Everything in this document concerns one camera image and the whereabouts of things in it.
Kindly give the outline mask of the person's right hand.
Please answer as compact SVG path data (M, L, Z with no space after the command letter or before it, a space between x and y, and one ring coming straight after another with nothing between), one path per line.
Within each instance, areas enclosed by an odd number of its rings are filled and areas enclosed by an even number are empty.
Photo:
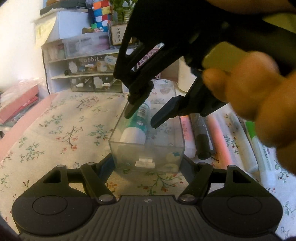
M259 140L295 173L295 73L283 77L270 56L250 52L230 72L209 68L202 78L217 99L255 123Z

